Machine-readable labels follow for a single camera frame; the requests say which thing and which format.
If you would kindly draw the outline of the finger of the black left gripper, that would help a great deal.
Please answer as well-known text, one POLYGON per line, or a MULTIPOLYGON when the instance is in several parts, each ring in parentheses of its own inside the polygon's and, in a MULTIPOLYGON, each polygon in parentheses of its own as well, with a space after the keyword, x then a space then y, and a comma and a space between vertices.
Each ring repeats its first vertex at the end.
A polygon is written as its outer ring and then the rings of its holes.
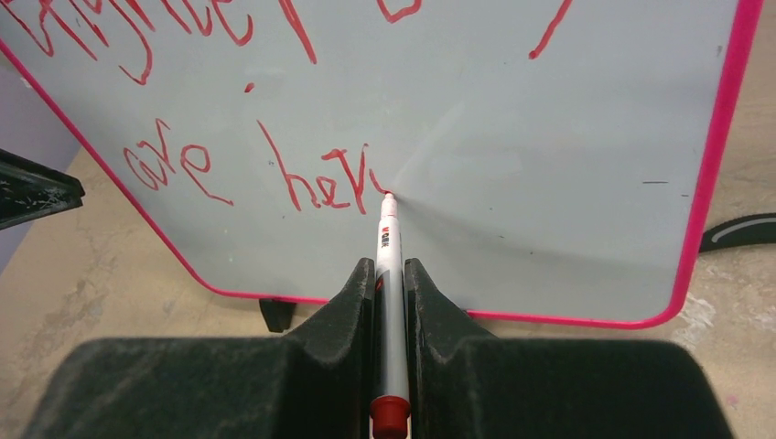
POLYGON ((1 229, 82 205, 79 179, 1 150, 1 229))

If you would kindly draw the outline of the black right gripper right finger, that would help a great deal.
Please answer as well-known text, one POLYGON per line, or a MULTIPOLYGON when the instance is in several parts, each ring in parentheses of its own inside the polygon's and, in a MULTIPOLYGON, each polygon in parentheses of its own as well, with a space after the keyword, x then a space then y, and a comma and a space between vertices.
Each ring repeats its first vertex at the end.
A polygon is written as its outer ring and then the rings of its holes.
POLYGON ((705 373, 650 339, 501 338, 404 267, 415 438, 729 438, 705 373))

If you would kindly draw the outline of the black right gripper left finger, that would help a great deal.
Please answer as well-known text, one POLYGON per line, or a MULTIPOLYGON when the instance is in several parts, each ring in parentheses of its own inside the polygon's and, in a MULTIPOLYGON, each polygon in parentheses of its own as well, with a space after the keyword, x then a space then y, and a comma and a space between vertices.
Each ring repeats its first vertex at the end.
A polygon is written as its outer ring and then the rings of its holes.
POLYGON ((27 438, 364 438, 373 262, 279 337, 108 337, 61 362, 27 438))

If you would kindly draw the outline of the red white marker pen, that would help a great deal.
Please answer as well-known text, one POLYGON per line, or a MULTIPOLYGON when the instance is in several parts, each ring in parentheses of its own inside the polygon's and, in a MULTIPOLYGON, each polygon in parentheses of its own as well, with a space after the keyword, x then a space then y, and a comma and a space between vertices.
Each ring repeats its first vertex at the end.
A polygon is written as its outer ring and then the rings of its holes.
POLYGON ((375 259, 381 327, 379 391, 370 405, 374 438, 405 438, 408 435, 411 405, 403 269, 398 203, 388 192, 381 204, 375 259))

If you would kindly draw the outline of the pink-rimmed whiteboard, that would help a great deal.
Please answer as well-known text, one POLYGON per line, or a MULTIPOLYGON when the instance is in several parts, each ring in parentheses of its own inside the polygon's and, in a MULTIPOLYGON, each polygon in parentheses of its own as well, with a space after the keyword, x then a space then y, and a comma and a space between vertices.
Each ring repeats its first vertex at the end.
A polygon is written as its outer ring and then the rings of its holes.
POLYGON ((681 309, 759 1, 4 1, 1 49, 212 291, 404 255, 475 316, 681 309))

